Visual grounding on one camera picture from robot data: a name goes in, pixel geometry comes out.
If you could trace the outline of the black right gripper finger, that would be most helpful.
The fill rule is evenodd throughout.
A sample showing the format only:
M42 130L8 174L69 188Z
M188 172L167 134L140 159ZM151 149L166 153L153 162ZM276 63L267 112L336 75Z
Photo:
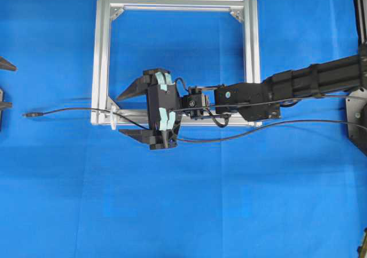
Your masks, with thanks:
M119 132L140 143L156 143L156 136L153 130L120 129Z
M135 79L118 97L117 101L126 100L132 97L145 94L149 86L149 77L141 76Z

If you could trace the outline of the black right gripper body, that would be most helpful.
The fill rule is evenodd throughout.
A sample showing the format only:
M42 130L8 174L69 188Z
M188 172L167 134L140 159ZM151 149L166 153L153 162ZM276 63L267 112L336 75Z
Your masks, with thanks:
M150 132L147 144L151 150L175 148L182 115L175 112L181 107L176 83L164 69L143 72L147 84L146 99Z

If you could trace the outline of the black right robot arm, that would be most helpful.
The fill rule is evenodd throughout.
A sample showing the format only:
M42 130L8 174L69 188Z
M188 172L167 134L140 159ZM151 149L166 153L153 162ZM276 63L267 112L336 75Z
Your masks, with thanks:
M184 96L169 71L149 69L118 96L126 100L144 95L149 126L120 133L152 150L175 148L183 115L194 120L209 118L224 128L234 113L248 122L277 119L280 108L292 107L302 99L357 88L366 88L366 44L360 45L356 56L280 72L261 83L188 87Z

